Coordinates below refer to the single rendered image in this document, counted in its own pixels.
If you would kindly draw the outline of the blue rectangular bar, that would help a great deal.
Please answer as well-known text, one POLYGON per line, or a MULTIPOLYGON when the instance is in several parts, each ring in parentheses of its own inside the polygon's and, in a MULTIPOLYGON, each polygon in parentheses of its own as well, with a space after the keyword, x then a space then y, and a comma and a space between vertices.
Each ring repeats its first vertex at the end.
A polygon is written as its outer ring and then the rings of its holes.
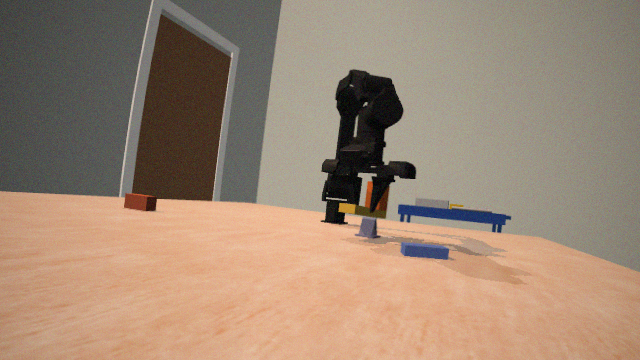
POLYGON ((449 248, 439 245, 401 242, 400 252, 404 256, 448 260, 449 248))

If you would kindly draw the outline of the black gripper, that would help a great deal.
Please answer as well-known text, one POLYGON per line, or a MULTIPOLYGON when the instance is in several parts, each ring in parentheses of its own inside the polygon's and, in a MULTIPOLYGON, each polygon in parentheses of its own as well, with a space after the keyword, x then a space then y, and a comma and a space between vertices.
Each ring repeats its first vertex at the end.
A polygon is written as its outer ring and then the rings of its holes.
POLYGON ((357 139, 357 143, 366 143, 367 138, 372 138, 370 140, 371 142, 378 142, 380 156, 375 163, 374 161, 370 161, 365 167, 360 168, 355 166, 341 167, 340 159, 325 159, 321 172, 336 174, 343 178, 347 184, 351 202, 354 205, 359 205, 361 194, 362 178, 358 177, 358 173, 377 174, 377 176, 372 176, 373 190, 370 212, 374 213, 389 184, 395 182, 394 176, 399 176, 404 179, 415 179, 416 169, 412 163, 407 161, 389 161, 387 165, 384 165, 382 154, 386 142, 384 141, 384 135, 381 133, 369 131, 358 132, 357 136, 353 138, 357 139))

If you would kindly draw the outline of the reddish-brown rectangular block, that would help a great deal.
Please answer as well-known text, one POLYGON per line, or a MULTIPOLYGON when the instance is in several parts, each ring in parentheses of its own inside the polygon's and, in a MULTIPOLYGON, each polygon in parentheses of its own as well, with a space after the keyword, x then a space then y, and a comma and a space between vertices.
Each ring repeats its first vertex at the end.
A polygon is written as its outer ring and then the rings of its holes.
POLYGON ((155 211, 156 202, 156 196, 126 193, 124 208, 155 211))

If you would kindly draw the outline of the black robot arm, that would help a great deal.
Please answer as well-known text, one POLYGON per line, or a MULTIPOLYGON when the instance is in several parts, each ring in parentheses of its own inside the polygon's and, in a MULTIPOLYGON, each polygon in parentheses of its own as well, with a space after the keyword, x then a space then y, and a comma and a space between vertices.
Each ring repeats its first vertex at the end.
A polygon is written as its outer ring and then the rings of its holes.
MULTIPOLYGON (((403 114, 402 104, 391 78, 373 76, 366 71, 350 70, 339 82, 336 91, 337 109, 341 116, 336 158, 341 167, 365 167, 379 158, 378 142, 357 143, 354 137, 356 118, 358 132, 377 132, 384 135, 385 129, 399 122, 403 114), (352 85, 353 87, 349 86, 352 85), (367 102, 367 105, 363 104, 367 102)), ((325 180, 322 201, 327 201, 325 220, 320 222, 344 225, 345 213, 338 212, 340 203, 352 204, 347 184, 336 174, 328 174, 325 180), (338 198, 347 201, 326 199, 338 198), (329 201, 329 202, 328 202, 329 201)))

